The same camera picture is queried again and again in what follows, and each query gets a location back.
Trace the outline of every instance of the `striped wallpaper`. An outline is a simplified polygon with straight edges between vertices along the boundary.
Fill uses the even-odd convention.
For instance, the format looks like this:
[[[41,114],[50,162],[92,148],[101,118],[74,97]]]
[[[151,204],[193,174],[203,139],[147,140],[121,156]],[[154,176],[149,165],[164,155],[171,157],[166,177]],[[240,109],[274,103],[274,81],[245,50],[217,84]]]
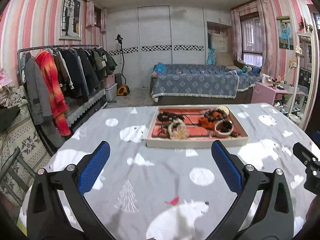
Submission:
[[[299,30],[299,22],[301,21],[301,16],[305,17],[306,22],[310,24],[312,21],[309,18],[307,13],[306,4],[313,4],[311,0],[264,0],[267,4],[267,13],[266,15],[270,19],[271,26],[271,40],[272,44],[269,46],[269,50],[272,50],[272,67],[271,67],[271,75],[276,77],[278,75],[285,76],[285,80],[293,83],[294,77],[296,74],[296,69],[289,70],[289,60],[295,61],[295,51],[280,49],[279,48],[279,39],[277,34],[277,22],[276,18],[281,16],[290,16],[291,24],[292,24],[292,37],[294,47],[297,44],[296,33],[304,33],[305,30]],[[238,8],[240,16],[257,12],[257,4],[256,2],[252,2],[250,4],[246,4]]]
[[[86,4],[83,3],[82,40],[59,41],[62,0],[10,0],[0,22],[0,68],[17,85],[17,50],[60,44],[98,44],[106,48],[107,37],[99,28],[85,28]],[[32,52],[35,56],[39,50]]]

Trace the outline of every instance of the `white wedding dress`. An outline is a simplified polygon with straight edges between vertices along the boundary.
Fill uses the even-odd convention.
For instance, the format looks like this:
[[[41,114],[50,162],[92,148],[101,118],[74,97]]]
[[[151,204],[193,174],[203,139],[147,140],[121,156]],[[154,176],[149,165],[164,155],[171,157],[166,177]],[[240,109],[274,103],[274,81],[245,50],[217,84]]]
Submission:
[[[70,10],[70,17],[69,17],[69,28],[68,28],[68,35],[72,37],[79,37],[78,33],[73,32],[73,20],[75,18],[74,10]]]

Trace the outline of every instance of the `tile floor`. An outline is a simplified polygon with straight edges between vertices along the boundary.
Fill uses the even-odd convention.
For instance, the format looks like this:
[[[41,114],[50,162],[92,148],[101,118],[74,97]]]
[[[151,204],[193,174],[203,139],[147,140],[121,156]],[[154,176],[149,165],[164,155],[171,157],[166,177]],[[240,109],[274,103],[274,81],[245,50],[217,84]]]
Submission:
[[[150,88],[136,88],[130,91],[126,97],[117,96],[113,100],[116,103],[108,103],[104,108],[116,108],[127,106],[155,106],[155,101],[150,96]]]

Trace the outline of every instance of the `black and white checkered strip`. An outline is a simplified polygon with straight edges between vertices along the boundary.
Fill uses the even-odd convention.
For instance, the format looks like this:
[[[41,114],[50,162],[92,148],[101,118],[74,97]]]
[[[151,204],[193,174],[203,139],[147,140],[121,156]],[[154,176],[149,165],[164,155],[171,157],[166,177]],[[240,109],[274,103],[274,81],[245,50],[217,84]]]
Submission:
[[[110,56],[116,56],[116,55],[120,54],[120,51],[121,50],[119,50],[119,49],[110,50],[109,54],[110,54]],[[123,54],[134,53],[134,52],[139,52],[138,47],[130,47],[130,48],[124,48],[123,49]]]
[[[198,45],[174,45],[173,50],[196,50],[196,51],[204,51],[204,46]]]
[[[162,51],[172,50],[171,45],[153,45],[153,46],[141,46],[141,51]]]

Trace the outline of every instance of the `mirror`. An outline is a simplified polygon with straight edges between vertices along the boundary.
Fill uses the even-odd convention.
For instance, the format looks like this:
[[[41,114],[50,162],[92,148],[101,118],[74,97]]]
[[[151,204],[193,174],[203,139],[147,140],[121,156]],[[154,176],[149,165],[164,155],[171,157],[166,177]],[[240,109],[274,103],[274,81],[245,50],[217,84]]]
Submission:
[[[292,110],[289,114],[291,121],[297,125],[301,125],[306,113],[308,96],[310,95],[310,85],[312,79],[312,42],[311,34],[298,33],[298,45],[302,50],[302,55],[297,58],[296,77],[295,77],[295,93],[292,95]]]

